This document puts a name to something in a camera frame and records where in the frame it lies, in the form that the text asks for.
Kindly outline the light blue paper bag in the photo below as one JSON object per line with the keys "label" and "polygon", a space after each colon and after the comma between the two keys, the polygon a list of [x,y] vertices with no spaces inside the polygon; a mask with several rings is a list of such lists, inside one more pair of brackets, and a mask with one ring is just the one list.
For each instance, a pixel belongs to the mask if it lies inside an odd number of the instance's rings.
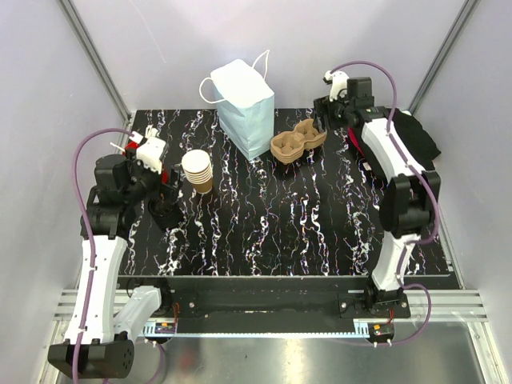
{"label": "light blue paper bag", "polygon": [[217,109],[224,133],[249,161],[269,151],[274,136],[275,94],[266,82],[268,69],[256,69],[260,60],[268,63],[269,53],[265,50],[250,65],[235,59],[211,71],[198,88],[201,99]]}

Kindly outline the stack of paper cups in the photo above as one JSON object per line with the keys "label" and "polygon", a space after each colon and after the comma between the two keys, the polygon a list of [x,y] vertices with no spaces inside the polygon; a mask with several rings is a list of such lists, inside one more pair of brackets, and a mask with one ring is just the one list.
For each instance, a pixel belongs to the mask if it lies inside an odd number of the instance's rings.
{"label": "stack of paper cups", "polygon": [[186,179],[199,194],[208,194],[213,188],[213,168],[210,156],[204,150],[190,150],[182,157]]}

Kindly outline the stack of pulp cup carriers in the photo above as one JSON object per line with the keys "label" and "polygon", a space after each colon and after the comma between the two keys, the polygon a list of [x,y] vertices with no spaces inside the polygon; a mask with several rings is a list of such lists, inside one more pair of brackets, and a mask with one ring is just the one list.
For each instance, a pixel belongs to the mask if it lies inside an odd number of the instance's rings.
{"label": "stack of pulp cup carriers", "polygon": [[270,152],[282,164],[291,164],[298,160],[306,150],[321,146],[327,137],[325,130],[314,125],[308,118],[300,121],[292,130],[274,136],[270,141]]}

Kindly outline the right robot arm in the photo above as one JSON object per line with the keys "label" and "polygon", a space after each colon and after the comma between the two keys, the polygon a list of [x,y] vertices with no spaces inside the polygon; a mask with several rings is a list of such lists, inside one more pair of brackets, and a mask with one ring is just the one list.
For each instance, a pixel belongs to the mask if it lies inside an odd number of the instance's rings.
{"label": "right robot arm", "polygon": [[314,126],[353,132],[371,167],[381,170],[387,182],[379,207],[384,239],[361,300],[364,311],[377,318],[406,302],[406,264],[422,232],[437,219],[441,179],[406,148],[394,127],[394,112],[375,105],[369,77],[351,78],[337,70],[326,72],[323,81],[330,92],[314,100]]}

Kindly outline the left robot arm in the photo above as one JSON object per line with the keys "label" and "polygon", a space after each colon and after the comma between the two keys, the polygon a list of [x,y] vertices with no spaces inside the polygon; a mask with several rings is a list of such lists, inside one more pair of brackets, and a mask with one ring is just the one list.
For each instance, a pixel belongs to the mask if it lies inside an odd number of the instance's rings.
{"label": "left robot arm", "polygon": [[83,202],[82,271],[74,312],[63,342],[48,352],[49,364],[74,382],[126,378],[134,363],[135,340],[147,321],[177,310],[166,282],[136,284],[120,311],[114,309],[114,300],[137,206],[143,204],[161,230],[182,222],[180,171],[157,172],[141,160],[111,154],[96,161],[94,177]]}

